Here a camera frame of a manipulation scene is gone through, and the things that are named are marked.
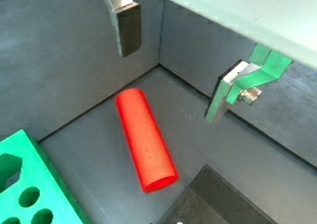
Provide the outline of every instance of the black object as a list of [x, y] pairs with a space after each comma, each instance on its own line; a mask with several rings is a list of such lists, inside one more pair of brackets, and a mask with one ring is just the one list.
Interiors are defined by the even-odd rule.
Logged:
[[277, 224], [205, 165], [158, 224]]

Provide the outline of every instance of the light green panel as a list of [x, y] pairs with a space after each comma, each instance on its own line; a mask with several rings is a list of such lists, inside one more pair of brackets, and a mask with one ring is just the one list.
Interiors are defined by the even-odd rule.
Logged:
[[[0, 143], [0, 165], [0, 224], [19, 224], [18, 220], [91, 224], [40, 146], [24, 131]], [[6, 180], [20, 170], [20, 179], [6, 189]]]
[[171, 0], [317, 69], [317, 0]]

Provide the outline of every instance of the hole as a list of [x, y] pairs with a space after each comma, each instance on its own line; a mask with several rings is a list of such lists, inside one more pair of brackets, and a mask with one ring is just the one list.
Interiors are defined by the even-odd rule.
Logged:
[[51, 224], [52, 221], [54, 221], [52, 211], [48, 209], [43, 209], [34, 216], [31, 224]]
[[11, 154], [0, 155], [0, 193], [20, 179], [23, 159]]
[[22, 172], [19, 171], [12, 176], [8, 177], [6, 182], [6, 189], [18, 182], [18, 180], [20, 179], [20, 174]]
[[19, 198], [19, 204], [22, 207], [32, 206], [40, 197], [40, 190], [36, 187], [27, 188]]
[[18, 218], [8, 218], [3, 224], [20, 224], [20, 220]]

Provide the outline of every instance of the gray wall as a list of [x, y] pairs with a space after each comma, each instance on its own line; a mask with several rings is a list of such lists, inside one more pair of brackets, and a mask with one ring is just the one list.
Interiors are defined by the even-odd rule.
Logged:
[[0, 139], [39, 140], [159, 63], [163, 3], [142, 4], [142, 49], [118, 54], [103, 0], [0, 0]]
[[[218, 77], [256, 43], [171, 2], [166, 3], [159, 62], [202, 93], [212, 95]], [[253, 106], [233, 112], [317, 166], [317, 72], [295, 62], [281, 80], [260, 86]]]

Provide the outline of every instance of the white panel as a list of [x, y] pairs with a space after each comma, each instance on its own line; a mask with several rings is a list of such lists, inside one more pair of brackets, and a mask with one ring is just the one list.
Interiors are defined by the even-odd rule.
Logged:
[[317, 68], [317, 0], [171, 0]]

